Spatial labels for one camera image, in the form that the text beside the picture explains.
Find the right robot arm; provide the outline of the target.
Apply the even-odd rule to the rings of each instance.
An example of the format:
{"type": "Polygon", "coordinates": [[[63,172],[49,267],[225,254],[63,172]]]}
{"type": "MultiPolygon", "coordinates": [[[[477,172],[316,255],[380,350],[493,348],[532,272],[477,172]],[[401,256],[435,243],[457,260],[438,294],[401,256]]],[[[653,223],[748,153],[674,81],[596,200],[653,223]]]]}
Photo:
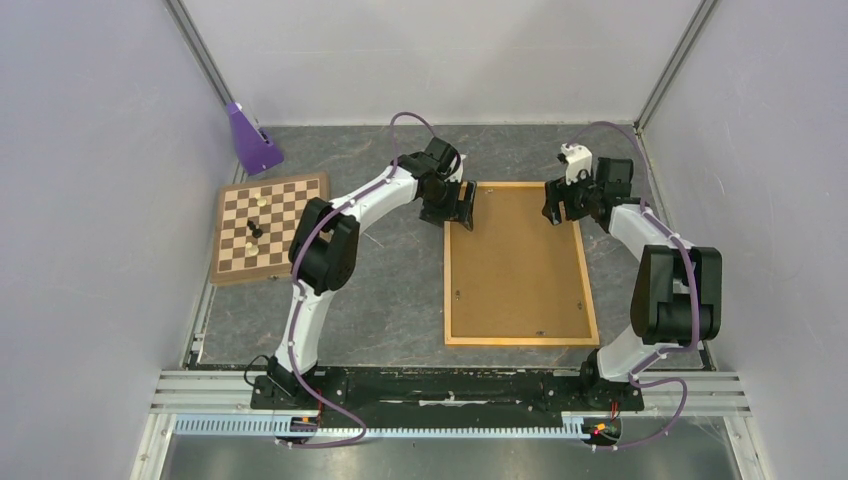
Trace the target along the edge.
{"type": "Polygon", "coordinates": [[[633,196],[631,160],[595,160],[582,148],[558,159],[565,174],[546,182],[543,215],[553,225],[590,217],[639,262],[629,327],[589,354],[577,382],[585,405],[609,408],[633,399],[650,366],[717,336],[722,256],[683,240],[633,196]]]}

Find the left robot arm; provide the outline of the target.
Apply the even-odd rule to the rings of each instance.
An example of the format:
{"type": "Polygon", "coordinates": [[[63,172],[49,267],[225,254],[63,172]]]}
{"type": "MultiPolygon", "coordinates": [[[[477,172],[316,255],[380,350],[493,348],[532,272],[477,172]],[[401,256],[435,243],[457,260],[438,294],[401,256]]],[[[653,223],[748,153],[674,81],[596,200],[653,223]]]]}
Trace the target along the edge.
{"type": "Polygon", "coordinates": [[[472,230],[476,184],[462,175],[458,150],[432,138],[424,150],[399,156],[351,193],[307,202],[289,250],[293,297],[286,332],[266,373],[287,406],[301,408],[312,399],[314,383],[305,373],[317,364],[332,299],[354,273],[361,234],[416,200],[422,202],[421,220],[438,227],[454,222],[472,230]]]}

